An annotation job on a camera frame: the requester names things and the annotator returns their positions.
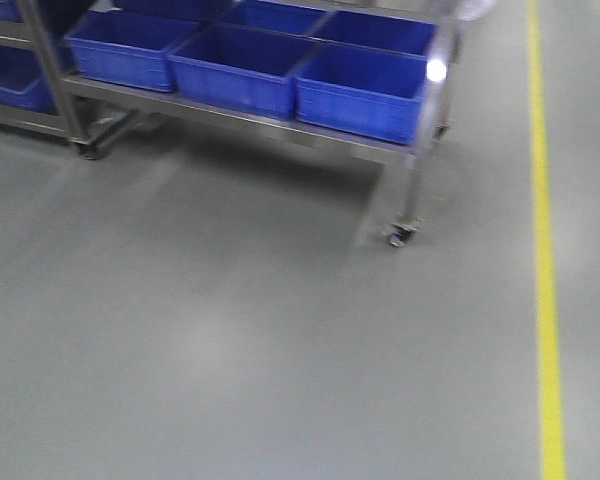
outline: stainless steel shelf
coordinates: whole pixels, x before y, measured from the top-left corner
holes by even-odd
[[[160,113],[241,132],[249,132],[298,145],[336,150],[365,160],[391,164],[413,156],[410,146],[396,145],[298,121],[280,121],[186,100],[178,95],[123,87],[79,76],[68,76],[64,88],[74,95],[110,102],[147,113]]]
[[[0,105],[0,124],[25,128],[34,132],[46,133],[58,137],[65,137],[67,135],[62,120],[56,115],[32,112],[4,105]]]
[[[24,23],[0,20],[0,45],[32,49],[34,44],[29,27]]]

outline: floor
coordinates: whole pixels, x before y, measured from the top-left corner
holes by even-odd
[[[600,480],[600,13],[541,20],[567,462]],[[390,169],[0,129],[0,480],[538,478],[525,9],[466,45],[400,252]]]

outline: wheel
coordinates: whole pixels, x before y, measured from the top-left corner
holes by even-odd
[[[445,123],[443,125],[438,125],[436,127],[436,132],[433,134],[433,138],[435,140],[440,140],[442,137],[444,137],[444,134],[447,133],[450,129],[451,129],[451,125],[448,123]]]
[[[85,160],[88,160],[90,162],[100,160],[100,150],[95,145],[84,145],[81,143],[76,143],[75,147],[78,150],[78,155],[80,155]]]
[[[411,237],[417,232],[415,228],[405,228],[395,225],[393,232],[387,237],[389,245],[395,248],[404,248],[407,246]]]

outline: yellow painted stripe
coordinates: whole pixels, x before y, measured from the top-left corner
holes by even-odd
[[[549,150],[544,106],[538,0],[529,0],[529,83],[536,245],[536,322],[542,480],[565,480],[560,343],[551,229]]]

